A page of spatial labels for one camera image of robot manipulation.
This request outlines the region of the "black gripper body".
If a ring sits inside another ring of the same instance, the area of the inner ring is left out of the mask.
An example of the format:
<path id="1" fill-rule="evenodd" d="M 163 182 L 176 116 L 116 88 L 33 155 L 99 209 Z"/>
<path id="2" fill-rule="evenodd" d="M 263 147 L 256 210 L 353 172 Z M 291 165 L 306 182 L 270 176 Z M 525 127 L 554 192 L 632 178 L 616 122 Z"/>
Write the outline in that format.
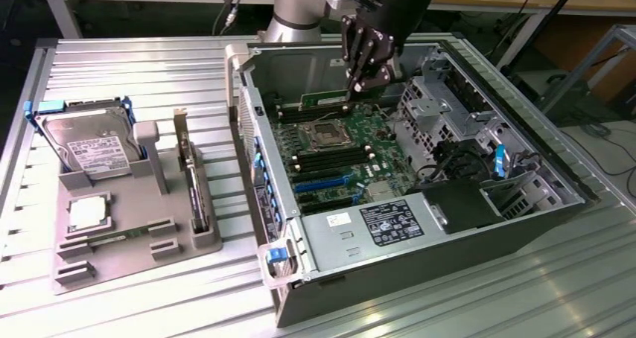
<path id="1" fill-rule="evenodd" d="M 397 51 L 415 31 L 431 0 L 375 0 L 367 12 L 367 27 L 386 50 Z"/>

